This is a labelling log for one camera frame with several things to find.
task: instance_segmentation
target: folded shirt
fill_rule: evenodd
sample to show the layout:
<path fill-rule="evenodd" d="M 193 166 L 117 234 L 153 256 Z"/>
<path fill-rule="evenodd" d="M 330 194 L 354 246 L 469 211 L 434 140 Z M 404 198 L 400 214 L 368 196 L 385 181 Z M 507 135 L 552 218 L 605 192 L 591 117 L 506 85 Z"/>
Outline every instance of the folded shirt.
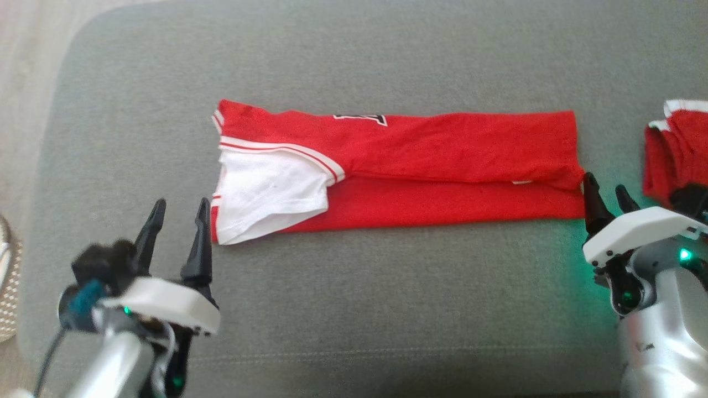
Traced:
<path fill-rule="evenodd" d="M 670 206 L 673 191 L 708 185 L 708 101 L 670 100 L 665 120 L 650 122 L 646 138 L 644 194 Z"/>
<path fill-rule="evenodd" d="M 222 100 L 212 236 L 583 216 L 575 117 L 269 113 Z"/>

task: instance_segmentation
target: wooden floor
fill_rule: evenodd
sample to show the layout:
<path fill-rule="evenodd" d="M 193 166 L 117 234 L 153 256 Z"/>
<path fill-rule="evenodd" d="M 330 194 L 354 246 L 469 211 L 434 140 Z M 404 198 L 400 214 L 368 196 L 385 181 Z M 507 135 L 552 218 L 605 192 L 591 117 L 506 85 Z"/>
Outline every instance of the wooden floor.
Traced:
<path fill-rule="evenodd" d="M 59 65 L 83 24 L 156 0 L 0 0 L 0 213 L 25 237 L 39 147 Z M 15 339 L 0 343 L 0 397 L 34 383 Z"/>

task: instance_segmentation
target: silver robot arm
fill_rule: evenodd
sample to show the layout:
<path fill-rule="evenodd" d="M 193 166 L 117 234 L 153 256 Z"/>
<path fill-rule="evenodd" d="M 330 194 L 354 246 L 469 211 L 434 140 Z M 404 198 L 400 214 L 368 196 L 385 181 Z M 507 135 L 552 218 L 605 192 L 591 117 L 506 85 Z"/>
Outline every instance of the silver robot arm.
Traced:
<path fill-rule="evenodd" d="M 158 200 L 135 242 L 92 245 L 72 264 L 76 285 L 59 301 L 57 338 L 38 378 L 38 397 L 51 353 L 68 331 L 103 336 L 101 352 L 66 398 L 179 397 L 187 382 L 194 336 L 219 331 L 219 307 L 211 296 L 212 256 L 209 201 L 202 199 L 197 233 L 179 280 L 150 275 L 156 236 L 166 203 Z"/>
<path fill-rule="evenodd" d="M 583 181 L 586 261 L 617 313 L 623 398 L 708 397 L 708 226 L 661 207 L 639 209 L 623 186 L 612 215 Z"/>

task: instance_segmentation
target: red fabric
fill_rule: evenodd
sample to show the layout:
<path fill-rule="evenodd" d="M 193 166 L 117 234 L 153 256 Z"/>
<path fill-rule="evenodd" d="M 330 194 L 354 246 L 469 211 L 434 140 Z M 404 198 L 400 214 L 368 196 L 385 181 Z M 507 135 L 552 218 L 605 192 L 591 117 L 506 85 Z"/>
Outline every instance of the red fabric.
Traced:
<path fill-rule="evenodd" d="M 212 236 L 212 241 L 213 242 L 218 242 L 218 236 L 217 236 L 217 217 L 219 217 L 219 206 L 214 206 L 212 205 L 211 208 L 211 236 Z"/>
<path fill-rule="evenodd" d="M 674 190 L 688 183 L 708 185 L 708 113 L 674 110 L 666 125 L 644 131 L 644 194 L 670 206 Z"/>
<path fill-rule="evenodd" d="M 583 217 L 571 111 L 338 117 L 223 100 L 217 113 L 222 144 L 295 144 L 344 170 L 329 209 L 286 231 Z"/>

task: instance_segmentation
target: gray cushion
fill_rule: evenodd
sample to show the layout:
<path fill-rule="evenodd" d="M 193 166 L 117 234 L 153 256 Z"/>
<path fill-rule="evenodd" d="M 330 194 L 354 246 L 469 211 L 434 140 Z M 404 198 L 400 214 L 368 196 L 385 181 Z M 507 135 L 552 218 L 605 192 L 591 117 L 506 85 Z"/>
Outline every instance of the gray cushion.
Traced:
<path fill-rule="evenodd" d="M 317 114 L 573 109 L 581 164 L 607 197 L 620 182 L 639 195 L 646 122 L 667 98 L 708 98 L 705 5 L 202 0 L 98 17 L 66 56 L 42 151 L 23 352 L 38 364 L 72 259 L 134 237 L 160 197 L 153 272 L 178 274 L 215 188 L 221 98 Z M 615 318 L 584 238 L 580 220 L 542 220 L 215 247 L 222 330 L 195 342 L 188 396 L 613 390 Z M 70 336 L 50 389 L 74 381 L 98 343 Z"/>

